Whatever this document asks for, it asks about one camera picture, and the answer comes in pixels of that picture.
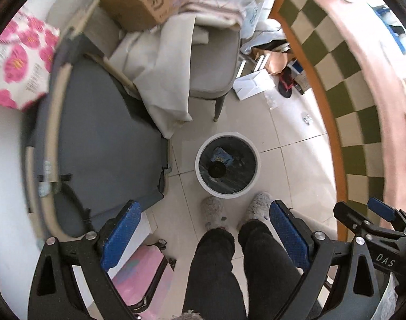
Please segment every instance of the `person's leg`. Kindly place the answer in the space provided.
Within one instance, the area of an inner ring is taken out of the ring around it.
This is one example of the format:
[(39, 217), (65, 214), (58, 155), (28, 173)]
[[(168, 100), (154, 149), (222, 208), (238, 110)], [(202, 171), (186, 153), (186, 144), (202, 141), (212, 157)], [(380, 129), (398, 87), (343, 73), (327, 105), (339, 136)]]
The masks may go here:
[[(249, 320), (272, 320), (301, 277), (286, 250), (263, 222), (271, 202), (270, 194), (258, 194), (245, 214), (238, 235), (249, 291)], [(320, 304), (316, 302), (308, 318), (320, 312)]]
[(243, 294), (232, 273), (234, 237), (226, 230), (222, 202), (207, 198), (202, 210), (208, 232), (191, 262), (183, 312), (200, 313), (204, 320), (244, 320)]

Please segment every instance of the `floral bag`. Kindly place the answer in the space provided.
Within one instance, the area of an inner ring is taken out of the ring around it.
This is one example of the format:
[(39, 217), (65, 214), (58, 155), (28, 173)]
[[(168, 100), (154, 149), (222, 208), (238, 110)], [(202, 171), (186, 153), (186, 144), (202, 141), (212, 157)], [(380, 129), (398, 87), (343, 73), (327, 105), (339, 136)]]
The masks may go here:
[(49, 90), (59, 30), (20, 10), (0, 35), (0, 106), (25, 110)]

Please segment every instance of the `screw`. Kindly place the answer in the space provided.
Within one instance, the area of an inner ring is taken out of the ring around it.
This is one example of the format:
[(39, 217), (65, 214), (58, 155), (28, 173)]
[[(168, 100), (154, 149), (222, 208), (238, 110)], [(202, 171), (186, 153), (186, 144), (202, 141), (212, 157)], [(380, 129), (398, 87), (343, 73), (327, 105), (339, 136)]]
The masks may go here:
[(358, 245), (364, 245), (364, 239), (362, 237), (356, 237), (356, 243)]
[(55, 237), (49, 237), (49, 238), (46, 240), (46, 244), (47, 244), (47, 245), (53, 245), (54, 243), (56, 243), (56, 238), (55, 238)]
[(314, 234), (314, 237), (315, 237), (316, 239), (318, 239), (319, 241), (323, 241), (323, 240), (326, 238), (326, 235), (325, 235), (323, 232), (321, 232), (321, 231), (317, 231), (317, 232)]
[(94, 231), (90, 231), (86, 233), (86, 239), (88, 239), (89, 241), (91, 241), (92, 239), (95, 239), (97, 236), (97, 233)]

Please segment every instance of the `pink flower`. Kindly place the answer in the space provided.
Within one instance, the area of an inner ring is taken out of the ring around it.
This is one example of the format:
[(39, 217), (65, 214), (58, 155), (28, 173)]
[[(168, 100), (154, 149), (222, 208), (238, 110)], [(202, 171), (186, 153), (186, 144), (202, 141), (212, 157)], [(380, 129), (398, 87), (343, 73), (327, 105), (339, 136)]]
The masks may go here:
[(35, 17), (26, 17), (28, 19), (28, 26), (31, 29), (35, 29), (38, 32), (43, 32), (43, 26), (44, 22), (42, 22), (40, 19), (37, 19)]
[(10, 91), (7, 89), (0, 90), (0, 106), (8, 107), (8, 108), (17, 108), (16, 102), (11, 99)]
[(44, 61), (46, 70), (47, 72), (50, 73), (52, 71), (52, 63), (53, 63), (53, 48), (50, 46), (42, 48), (40, 50), (40, 59)]
[(18, 23), (14, 22), (13, 20), (10, 20), (10, 22), (7, 24), (6, 28), (3, 30), (3, 32), (0, 35), (0, 42), (2, 42), (2, 43), (8, 42), (9, 36), (11, 34), (14, 34), (17, 29), (18, 29)]
[(56, 46), (59, 36), (54, 35), (50, 30), (46, 30), (44, 40), (50, 47)]
[(19, 39), (25, 46), (35, 49), (40, 46), (40, 37), (34, 30), (26, 30), (19, 34)]
[(19, 44), (11, 50), (10, 56), (4, 63), (4, 80), (6, 83), (19, 82), (28, 71), (28, 54)]
[(45, 95), (46, 95), (46, 93), (39, 93), (38, 96), (35, 98), (35, 100), (29, 100), (29, 101), (25, 102), (21, 108), (21, 111), (25, 112), (26, 110), (31, 108), (35, 104), (36, 101), (38, 101), (40, 98), (42, 98)]

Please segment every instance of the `orange wooden edge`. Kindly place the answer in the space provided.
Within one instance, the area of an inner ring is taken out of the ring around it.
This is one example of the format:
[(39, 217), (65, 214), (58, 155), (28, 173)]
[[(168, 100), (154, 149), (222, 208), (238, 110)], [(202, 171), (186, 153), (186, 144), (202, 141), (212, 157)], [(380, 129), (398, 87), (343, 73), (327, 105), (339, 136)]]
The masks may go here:
[[(313, 88), (314, 95), (319, 105), (320, 113), (323, 118), (323, 122), (326, 126), (326, 131), (329, 136), (330, 149), (332, 151), (332, 161), (334, 166), (335, 183), (337, 190), (337, 202), (347, 201), (347, 182), (345, 178), (344, 162), (342, 160), (341, 143), (335, 123), (334, 116), (329, 106), (329, 102), (326, 97), (325, 89), (320, 82), (320, 78), (311, 63), (308, 61), (304, 51), (302, 50), (302, 45), (296, 38), (295, 34), (286, 23), (285, 19), (279, 14), (279, 10), (284, 0), (275, 0), (273, 8), (271, 9), (268, 18), (277, 20), (287, 37), (288, 42), (295, 54), (296, 58), (299, 60), (303, 69), (307, 73), (308, 81)], [(338, 230), (338, 240), (347, 241), (348, 229), (337, 221)]]

